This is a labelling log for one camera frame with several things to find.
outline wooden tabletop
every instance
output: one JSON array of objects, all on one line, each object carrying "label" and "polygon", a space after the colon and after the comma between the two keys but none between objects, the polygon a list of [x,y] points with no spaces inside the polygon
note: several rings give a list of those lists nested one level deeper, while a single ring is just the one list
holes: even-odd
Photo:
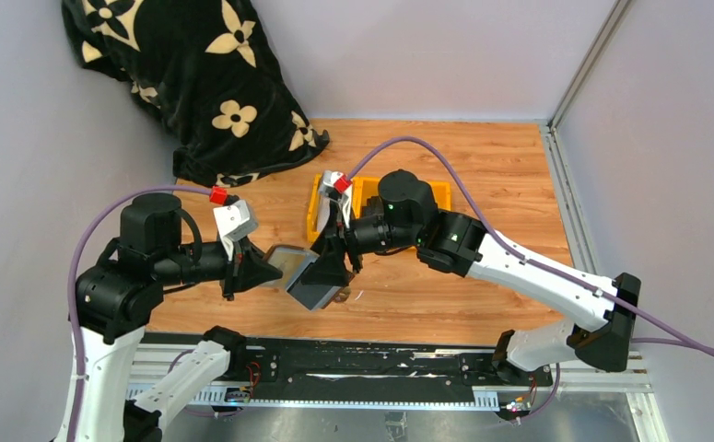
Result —
[{"label": "wooden tabletop", "polygon": [[[538,127],[516,123],[314,120],[332,143],[311,163],[232,190],[252,206],[260,226],[251,240],[263,250],[305,238],[313,176],[349,171],[379,143],[410,134],[429,141],[450,161],[492,225],[549,258],[570,264],[568,244]],[[375,157],[360,173],[381,177],[397,169],[421,180],[452,182],[452,209],[473,215],[440,163],[423,148],[403,143]],[[206,240],[216,237],[212,205],[180,194]],[[227,302],[217,283],[170,295],[153,312],[150,330],[204,332],[221,325],[246,335],[492,344],[508,329],[558,320],[549,307],[507,288],[432,271],[412,251],[364,257],[343,304],[307,311],[285,292],[256,288]]]}]

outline gray wall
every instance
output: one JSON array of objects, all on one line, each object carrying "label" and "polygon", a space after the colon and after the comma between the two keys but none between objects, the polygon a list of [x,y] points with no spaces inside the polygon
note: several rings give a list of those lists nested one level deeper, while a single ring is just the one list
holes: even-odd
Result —
[{"label": "gray wall", "polygon": [[311,116],[545,119],[614,0],[253,0]]},{"label": "gray wall", "polygon": [[[635,2],[560,133],[602,269],[714,345],[714,2]],[[714,440],[714,359],[641,351],[672,440]]]},{"label": "gray wall", "polygon": [[[170,139],[125,85],[73,60],[58,2],[0,2],[0,441],[57,433],[79,235],[117,197],[171,181]],[[98,232],[86,262],[115,228]]]}]

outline yellow bin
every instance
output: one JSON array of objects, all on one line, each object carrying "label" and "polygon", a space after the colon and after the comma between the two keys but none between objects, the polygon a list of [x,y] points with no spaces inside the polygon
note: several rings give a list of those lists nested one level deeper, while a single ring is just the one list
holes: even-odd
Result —
[{"label": "yellow bin", "polygon": [[[322,175],[316,174],[313,178],[313,190],[310,193],[306,223],[309,242],[313,242],[319,237],[319,232],[316,231],[316,216],[319,213],[319,181],[321,179]],[[368,205],[368,198],[379,194],[379,181],[380,178],[373,177],[356,177],[353,179],[354,200],[351,209],[354,211],[355,217],[359,218],[362,206]],[[427,183],[432,188],[432,194],[438,204],[438,208],[451,210],[451,185],[446,181],[428,181]]]}]

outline red connector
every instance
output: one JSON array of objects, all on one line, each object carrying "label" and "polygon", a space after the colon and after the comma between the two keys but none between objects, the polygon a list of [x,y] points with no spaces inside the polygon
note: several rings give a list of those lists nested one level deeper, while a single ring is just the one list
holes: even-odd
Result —
[{"label": "red connector", "polygon": [[228,192],[223,187],[216,187],[210,190],[210,202],[218,205],[224,205],[227,201]]},{"label": "red connector", "polygon": [[348,187],[351,186],[351,180],[344,176],[340,177],[337,181],[334,182],[334,189],[340,193],[345,192]]}]

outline black floral blanket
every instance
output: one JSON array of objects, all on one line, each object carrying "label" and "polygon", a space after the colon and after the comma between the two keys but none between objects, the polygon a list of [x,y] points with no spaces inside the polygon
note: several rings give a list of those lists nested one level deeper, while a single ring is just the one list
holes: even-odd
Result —
[{"label": "black floral blanket", "polygon": [[249,0],[63,0],[80,65],[127,82],[180,142],[174,174],[238,186],[315,158],[313,130]]}]

